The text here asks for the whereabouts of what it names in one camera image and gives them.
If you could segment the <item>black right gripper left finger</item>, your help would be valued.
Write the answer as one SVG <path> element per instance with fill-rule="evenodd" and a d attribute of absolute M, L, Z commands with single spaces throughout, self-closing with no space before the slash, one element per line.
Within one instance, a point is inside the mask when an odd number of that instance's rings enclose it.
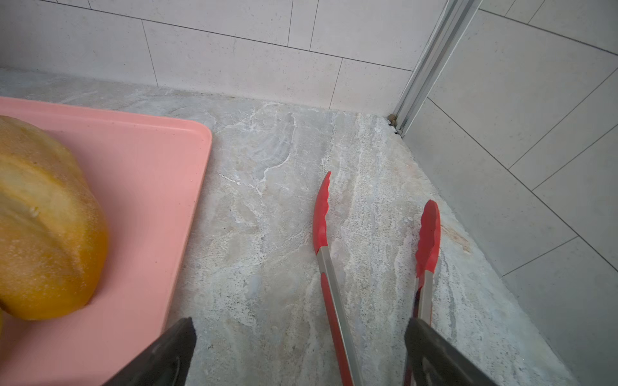
<path fill-rule="evenodd" d="M 179 385 L 183 386 L 196 347 L 192 318 L 182 318 L 137 355 L 104 386 Z"/>

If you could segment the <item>red silicone steel tongs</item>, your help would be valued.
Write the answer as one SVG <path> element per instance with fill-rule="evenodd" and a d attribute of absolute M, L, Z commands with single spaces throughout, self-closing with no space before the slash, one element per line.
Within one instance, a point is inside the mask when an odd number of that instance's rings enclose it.
<path fill-rule="evenodd" d="M 328 315 L 337 363 L 344 385 L 361 385 L 361 368 L 346 319 L 344 304 L 336 281 L 328 247 L 327 214 L 329 210 L 329 186 L 331 174 L 327 173 L 318 191 L 313 213 L 313 245 L 320 268 L 320 285 Z M 439 206 L 434 200 L 427 201 L 421 217 L 421 228 L 416 261 L 416 292 L 413 316 L 432 323 L 433 281 L 439 261 L 441 241 L 441 218 Z"/>

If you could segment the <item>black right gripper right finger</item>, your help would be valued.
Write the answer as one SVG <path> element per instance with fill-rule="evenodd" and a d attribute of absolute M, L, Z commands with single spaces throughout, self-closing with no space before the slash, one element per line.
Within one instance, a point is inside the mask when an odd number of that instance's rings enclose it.
<path fill-rule="evenodd" d="M 420 318 L 410 319 L 405 345 L 405 385 L 497 385 Z"/>

